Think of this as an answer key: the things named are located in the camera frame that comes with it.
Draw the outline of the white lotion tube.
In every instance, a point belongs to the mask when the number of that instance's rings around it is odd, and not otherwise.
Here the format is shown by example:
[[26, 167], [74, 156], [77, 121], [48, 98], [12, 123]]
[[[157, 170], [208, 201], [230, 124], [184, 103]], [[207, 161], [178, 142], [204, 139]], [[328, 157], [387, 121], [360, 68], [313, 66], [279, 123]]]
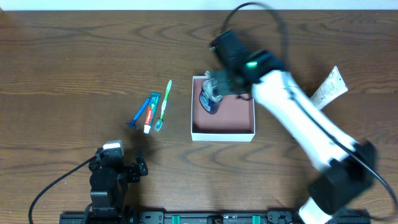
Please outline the white lotion tube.
[[310, 100], [318, 110], [321, 110], [327, 104], [331, 103], [347, 91], [348, 88], [338, 70], [338, 67], [334, 66], [328, 77], [311, 96]]

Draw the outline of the blue disposable razor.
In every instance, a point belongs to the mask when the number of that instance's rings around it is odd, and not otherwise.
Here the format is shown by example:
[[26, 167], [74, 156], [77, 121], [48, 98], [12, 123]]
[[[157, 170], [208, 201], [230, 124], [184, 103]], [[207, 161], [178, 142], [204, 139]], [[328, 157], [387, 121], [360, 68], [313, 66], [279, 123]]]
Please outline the blue disposable razor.
[[139, 119], [141, 114], [144, 112], [144, 110], [147, 107], [147, 105], [149, 104], [149, 102], [150, 102], [150, 98], [146, 98], [146, 100], [143, 102], [141, 107], [138, 109], [137, 113], [134, 115], [133, 119], [126, 123], [129, 127], [132, 127], [133, 129], [138, 129], [138, 127], [136, 125], [136, 121]]

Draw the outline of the clear pump soap bottle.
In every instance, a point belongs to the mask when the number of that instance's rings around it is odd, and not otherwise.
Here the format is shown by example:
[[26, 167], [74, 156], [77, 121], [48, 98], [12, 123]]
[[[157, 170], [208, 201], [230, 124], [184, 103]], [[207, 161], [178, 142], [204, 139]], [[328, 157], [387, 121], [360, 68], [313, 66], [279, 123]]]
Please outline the clear pump soap bottle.
[[215, 114], [219, 110], [222, 95], [216, 95], [213, 91], [213, 82], [209, 79], [202, 84], [199, 101], [203, 109], [209, 114]]

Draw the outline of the green white toothbrush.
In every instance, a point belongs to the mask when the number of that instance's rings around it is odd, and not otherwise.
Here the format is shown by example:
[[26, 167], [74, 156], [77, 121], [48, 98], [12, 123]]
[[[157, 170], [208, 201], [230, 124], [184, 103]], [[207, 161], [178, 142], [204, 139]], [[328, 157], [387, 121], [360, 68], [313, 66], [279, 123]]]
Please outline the green white toothbrush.
[[160, 118], [155, 123], [155, 127], [154, 127], [155, 131], [160, 131], [161, 128], [162, 128], [162, 125], [164, 123], [163, 122], [163, 117], [164, 117], [165, 109], [166, 109], [166, 106], [167, 106], [167, 100], [168, 100], [171, 88], [172, 88], [172, 80], [169, 80], [169, 82], [167, 84], [167, 87], [166, 87], [164, 100], [163, 100], [162, 106], [161, 106]]

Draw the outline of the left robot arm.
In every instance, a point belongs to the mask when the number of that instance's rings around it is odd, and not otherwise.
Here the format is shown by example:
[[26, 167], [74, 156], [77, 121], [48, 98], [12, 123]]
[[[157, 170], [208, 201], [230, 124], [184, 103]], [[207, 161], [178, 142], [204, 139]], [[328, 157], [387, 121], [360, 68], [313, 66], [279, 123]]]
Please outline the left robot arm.
[[128, 184], [140, 181], [148, 174], [143, 154], [136, 161], [125, 165], [123, 150], [98, 148], [95, 158], [89, 163], [92, 200], [95, 218], [119, 218], [125, 214], [125, 199]]

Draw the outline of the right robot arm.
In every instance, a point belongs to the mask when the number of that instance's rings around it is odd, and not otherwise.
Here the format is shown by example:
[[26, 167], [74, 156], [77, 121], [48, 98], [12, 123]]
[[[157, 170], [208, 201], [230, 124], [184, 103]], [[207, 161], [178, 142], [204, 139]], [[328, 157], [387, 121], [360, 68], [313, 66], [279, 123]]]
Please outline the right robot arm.
[[266, 50], [212, 47], [223, 66], [214, 72], [221, 95], [249, 93], [296, 139], [320, 176], [298, 210], [302, 223], [327, 223], [377, 178], [376, 149], [333, 124], [300, 89], [284, 64]]

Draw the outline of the green red toothpaste tube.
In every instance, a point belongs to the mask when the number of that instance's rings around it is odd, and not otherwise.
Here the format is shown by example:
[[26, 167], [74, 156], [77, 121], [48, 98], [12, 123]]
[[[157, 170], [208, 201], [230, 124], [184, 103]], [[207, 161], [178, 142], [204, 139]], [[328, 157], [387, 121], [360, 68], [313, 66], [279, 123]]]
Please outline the green red toothpaste tube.
[[144, 123], [144, 134], [149, 134], [149, 132], [150, 132], [160, 97], [161, 97], [160, 93], [152, 92], [150, 94], [150, 100], [149, 100], [149, 104], [148, 104], [146, 120]]

